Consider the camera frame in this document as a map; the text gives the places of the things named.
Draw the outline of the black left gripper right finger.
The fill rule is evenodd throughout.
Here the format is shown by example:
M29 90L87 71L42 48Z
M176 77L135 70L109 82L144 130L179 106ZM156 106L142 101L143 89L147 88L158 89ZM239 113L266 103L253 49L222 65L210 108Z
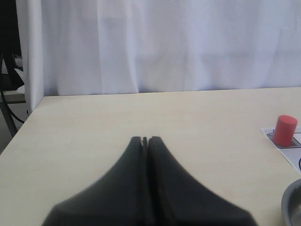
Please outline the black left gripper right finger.
M174 158L160 137L149 139L147 172L160 226L255 226L246 210L199 183Z

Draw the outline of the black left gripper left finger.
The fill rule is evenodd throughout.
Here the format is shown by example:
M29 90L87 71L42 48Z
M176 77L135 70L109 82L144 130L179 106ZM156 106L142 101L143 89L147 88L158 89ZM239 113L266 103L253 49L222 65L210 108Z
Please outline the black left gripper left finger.
M143 226L142 143L131 138L124 153L99 180L55 205L45 226Z

